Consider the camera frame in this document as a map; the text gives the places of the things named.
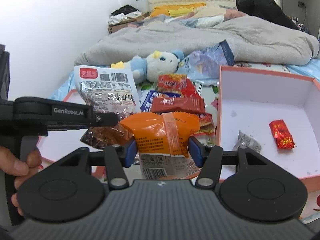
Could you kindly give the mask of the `person's left hand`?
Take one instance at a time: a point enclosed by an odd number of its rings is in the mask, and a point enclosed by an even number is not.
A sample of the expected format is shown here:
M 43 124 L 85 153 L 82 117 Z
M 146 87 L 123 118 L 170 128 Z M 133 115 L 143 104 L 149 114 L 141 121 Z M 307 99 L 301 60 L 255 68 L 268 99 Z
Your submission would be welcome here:
M 21 161 L 9 149 L 1 146 L 1 170 L 8 175 L 14 176 L 15 179 L 11 184 L 16 191 L 26 180 L 38 173 L 41 164 L 42 156 L 37 146 L 28 154 L 26 161 Z M 17 192 L 11 194 L 10 197 L 12 205 L 19 215 L 23 216 L 17 200 Z

